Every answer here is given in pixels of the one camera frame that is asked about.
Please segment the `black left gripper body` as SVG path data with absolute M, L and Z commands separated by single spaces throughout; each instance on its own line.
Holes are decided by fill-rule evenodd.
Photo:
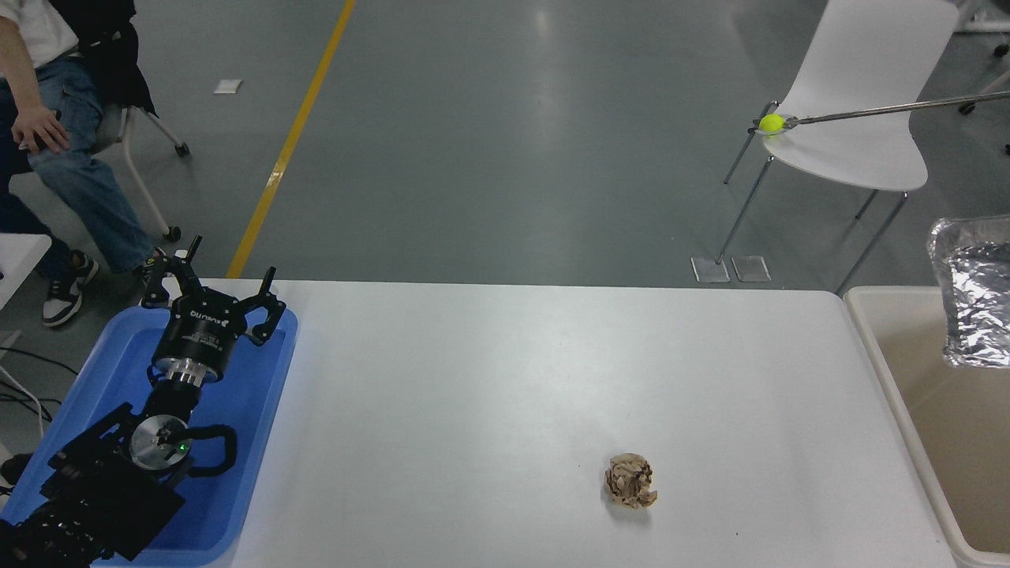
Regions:
M 209 287 L 178 297 L 152 364 L 166 373 L 170 364 L 191 360 L 206 368 L 206 378 L 224 377 L 239 335 L 248 328 L 238 303 Z

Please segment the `person's hand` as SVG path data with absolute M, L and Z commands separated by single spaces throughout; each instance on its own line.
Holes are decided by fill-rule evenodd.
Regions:
M 12 137 L 21 150 L 33 155 L 43 150 L 55 154 L 71 150 L 69 134 L 55 112 L 43 104 L 28 104 L 18 109 Z

